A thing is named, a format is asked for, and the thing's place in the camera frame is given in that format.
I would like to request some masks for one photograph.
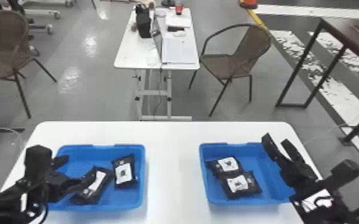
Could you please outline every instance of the wicker chair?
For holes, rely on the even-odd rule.
[[[228,54],[205,54],[206,46],[213,37],[236,27],[248,27],[243,39],[233,55]],[[249,101],[252,100],[252,75],[250,70],[260,56],[265,54],[271,46],[271,36],[268,31],[255,24],[236,24],[226,27],[210,35],[203,45],[200,54],[200,62],[207,70],[223,85],[223,89],[214,104],[209,117],[212,116],[228,84],[235,78],[249,77]],[[193,73],[189,89],[195,79],[197,71]]]
[[[36,62],[54,82],[57,82],[50,72],[33,57],[29,49],[27,20],[18,12],[0,10],[0,80],[13,81],[17,84],[28,118],[32,116],[18,76],[25,79],[19,70],[31,61]]]

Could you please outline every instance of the metal table frame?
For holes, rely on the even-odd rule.
[[[287,94],[287,92],[288,92],[289,88],[291,87],[293,81],[295,80],[296,76],[298,75],[298,72],[301,69],[307,55],[309,54],[315,40],[317,39],[318,34],[323,29],[326,30],[327,32],[329,32],[331,35],[333,35],[337,40],[342,42],[343,47],[338,52],[338,54],[335,55],[333,61],[329,65],[328,69],[323,73],[323,77],[320,79],[319,83],[316,85],[316,87],[313,89],[313,91],[311,92],[308,99],[303,104],[294,104],[294,103],[285,104],[285,103],[282,103],[283,100],[284,100],[285,95]],[[307,108],[310,105],[313,98],[315,97],[315,95],[317,94],[318,90],[321,88],[322,84],[326,81],[326,79],[330,75],[331,71],[333,70],[333,68],[335,67],[335,65],[339,61],[339,59],[345,53],[345,50],[350,49],[351,51],[353,51],[354,53],[356,53],[359,56],[359,49],[357,47],[355,48],[354,45],[351,44],[352,42],[353,42],[352,40],[348,39],[348,37],[346,37],[343,33],[341,33],[337,28],[331,26],[331,24],[329,24],[328,22],[325,21],[325,19],[322,18],[320,20],[320,22],[319,22],[313,36],[312,36],[312,38],[310,39],[308,45],[306,46],[305,51],[302,54],[301,59],[297,63],[294,71],[291,74],[291,77],[289,78],[289,80],[287,81],[283,91],[281,92],[281,95],[277,100],[276,107]],[[356,135],[358,135],[358,134],[359,134],[359,124],[355,128],[353,128],[353,130],[349,134],[347,134],[347,136],[345,136],[344,138],[341,138],[341,142],[343,142],[345,144],[348,144],[348,143],[351,142],[351,139],[353,137],[355,137]]]

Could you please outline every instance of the white tabletop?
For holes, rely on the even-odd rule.
[[[199,161],[204,142],[260,142],[270,133],[280,142],[289,139],[313,170],[320,174],[293,128],[283,122],[43,122],[26,147],[41,144],[57,150],[67,144],[143,144],[146,185],[141,207],[127,211],[51,211],[45,223],[302,223],[291,203],[275,206],[210,206]],[[2,187],[24,174],[25,150]]]
[[[191,17],[191,11],[189,8],[185,8],[182,12],[184,16]],[[150,18],[153,19],[154,11],[150,11]],[[165,18],[158,18],[159,27],[164,35],[167,26],[165,24]],[[154,44],[153,38],[142,39],[139,32],[133,32],[131,26],[136,21],[136,13],[134,10],[131,12],[128,24],[124,31],[120,48],[118,49],[114,66],[118,69],[159,69],[162,66],[159,53]],[[185,28],[186,37],[189,38],[191,49],[195,50],[197,55],[197,47],[195,40],[195,32],[193,30],[193,23],[190,28]],[[164,70],[198,70],[200,68],[199,58],[195,60],[194,64],[164,64],[162,69]]]

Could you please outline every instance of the white label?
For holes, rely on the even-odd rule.
[[[227,179],[227,183],[233,193],[249,188],[243,175],[240,175],[236,178]]]
[[[96,191],[97,188],[100,186],[101,181],[104,179],[105,176],[106,176],[105,173],[103,173],[101,171],[96,171],[95,182],[93,182],[91,185],[89,185],[88,189],[90,189],[92,191]]]
[[[237,160],[235,160],[234,157],[222,158],[217,160],[217,162],[221,165],[224,171],[233,171],[239,169]]]
[[[124,183],[132,180],[132,170],[131,164],[125,163],[124,165],[118,166],[116,168],[116,184]]]

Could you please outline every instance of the blue tray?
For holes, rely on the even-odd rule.
[[[270,160],[260,143],[248,144],[202,144],[199,147],[200,165],[208,200],[217,205],[257,205],[280,204],[289,202],[295,192],[288,187],[280,176],[277,163]],[[233,155],[242,164],[245,171],[253,171],[262,193],[228,200],[219,179],[205,166],[206,161]]]
[[[49,203],[50,210],[101,211],[134,209],[142,204],[145,181],[145,148],[142,145],[65,145],[58,150],[57,156],[69,155],[69,162],[57,171],[70,178],[80,178],[93,166],[113,170],[112,160],[135,154],[135,175],[138,184],[132,188],[115,189],[114,181],[106,186],[98,204],[77,206],[70,203],[72,194],[57,203]]]

